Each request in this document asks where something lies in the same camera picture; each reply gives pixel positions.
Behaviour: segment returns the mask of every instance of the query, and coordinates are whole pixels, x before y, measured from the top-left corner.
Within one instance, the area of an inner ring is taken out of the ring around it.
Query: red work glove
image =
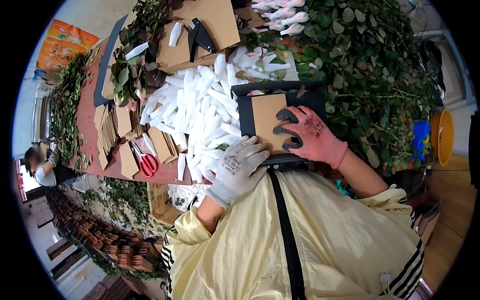
[[[290,120],[290,124],[273,129],[273,134],[287,134],[300,143],[283,143],[283,149],[300,157],[323,161],[337,168],[347,151],[347,142],[337,139],[315,112],[305,106],[290,106],[276,115],[277,120]]]

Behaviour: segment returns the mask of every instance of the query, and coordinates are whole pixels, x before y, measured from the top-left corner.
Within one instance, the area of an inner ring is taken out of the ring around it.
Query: table
[[[108,38],[102,41],[99,44],[98,54],[94,57],[93,63],[90,67],[87,68],[87,73],[93,73],[93,76],[90,80],[90,77],[86,77],[86,85],[82,88],[80,94],[80,100],[78,102],[77,107],[77,127],[79,135],[81,136],[82,133],[84,134],[84,139],[87,140],[87,143],[80,146],[80,151],[86,154],[87,159],[92,155],[92,163],[86,169],[82,169],[83,172],[99,175],[99,176],[106,176],[106,177],[113,177],[119,179],[128,180],[129,178],[123,176],[121,174],[121,161],[120,161],[120,152],[119,147],[120,143],[123,143],[125,139],[121,140],[118,145],[111,151],[112,153],[112,160],[109,162],[105,170],[102,170],[100,165],[100,161],[98,159],[98,147],[97,147],[97,130],[95,128],[94,123],[94,115],[95,115],[95,107],[93,104],[93,97],[95,92],[95,85],[98,78],[98,57],[104,55],[105,47],[107,45]],[[103,60],[108,60],[108,57],[102,57]],[[135,142],[139,146],[140,150],[144,153],[149,153],[147,150],[143,138],[140,136],[135,139]],[[147,178],[141,171],[136,173],[133,176],[133,180],[136,181],[145,181],[145,182],[156,182],[156,183],[165,183],[165,184],[184,184],[184,185],[191,185],[192,178],[190,176],[190,171],[188,168],[185,168],[185,173],[183,175],[183,180],[177,180],[177,162],[175,160],[172,162],[171,168],[169,168],[169,164],[158,164],[158,170],[155,174]],[[73,166],[74,160],[70,161],[70,166]]]

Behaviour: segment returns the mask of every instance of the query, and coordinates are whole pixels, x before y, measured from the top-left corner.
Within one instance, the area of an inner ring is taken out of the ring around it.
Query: blue container
[[[417,150],[417,155],[413,155],[412,159],[420,158],[421,161],[425,161],[423,156],[423,146],[425,145],[423,141],[429,139],[430,135],[430,125],[427,121],[421,121],[413,124],[413,134],[415,138],[412,141],[412,148]]]

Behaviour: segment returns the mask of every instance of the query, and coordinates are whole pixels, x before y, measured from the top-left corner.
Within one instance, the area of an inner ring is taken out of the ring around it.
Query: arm
[[[359,198],[374,196],[388,189],[380,176],[353,152],[347,142],[337,139],[325,123],[305,106],[288,107],[276,115],[279,120],[290,120],[290,124],[273,129],[274,134],[297,137],[296,143],[284,143],[283,148],[300,157],[323,161],[337,168]]]
[[[388,189],[385,181],[350,149],[347,149],[338,170],[360,199],[375,196]]]
[[[49,173],[50,171],[53,170],[53,168],[57,165],[58,161],[60,159],[60,155],[58,153],[58,151],[53,151],[52,154],[50,154],[50,157],[48,158],[48,162],[46,162],[44,165],[43,165],[43,173],[44,174],[47,174]]]
[[[267,168],[259,167],[270,156],[266,144],[257,144],[257,137],[244,136],[230,146],[217,165],[215,182],[197,209],[197,218],[213,233],[223,210],[238,196],[254,189]]]

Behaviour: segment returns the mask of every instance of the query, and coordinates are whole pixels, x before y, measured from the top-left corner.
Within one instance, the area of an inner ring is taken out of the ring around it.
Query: red table
[[[119,145],[116,145],[115,148],[112,150],[113,158],[105,168],[102,170],[100,165],[100,160],[98,159],[98,147],[97,147],[97,130],[94,123],[94,115],[95,115],[95,107],[93,105],[93,97],[95,92],[95,85],[98,78],[98,57],[102,56],[105,52],[105,47],[107,45],[108,38],[102,41],[99,45],[98,54],[94,57],[93,63],[90,67],[88,67],[87,73],[92,72],[92,80],[90,81],[90,77],[86,77],[86,85],[82,88],[82,92],[80,94],[80,100],[77,107],[77,127],[79,135],[82,136],[84,134],[84,139],[87,140],[87,144],[83,144],[80,146],[80,151],[86,154],[87,159],[92,155],[93,162],[88,166],[87,169],[82,169],[82,171],[95,174],[100,176],[106,177],[114,177],[119,179],[128,179],[127,177],[121,174],[121,161],[120,161],[120,152],[119,152]],[[104,56],[102,60],[108,60],[109,57]],[[139,148],[144,153],[149,153],[147,147],[143,142],[143,138],[140,136],[135,139],[135,142],[139,146]],[[136,173],[133,176],[133,180],[137,181],[146,181],[146,182],[157,182],[157,183],[167,183],[167,184],[185,184],[191,185],[192,178],[190,176],[190,171],[188,168],[185,168],[185,173],[183,175],[183,180],[177,180],[177,162],[175,160],[172,162],[171,168],[169,168],[169,164],[158,164],[158,170],[155,172],[154,176],[147,178],[141,171]]]

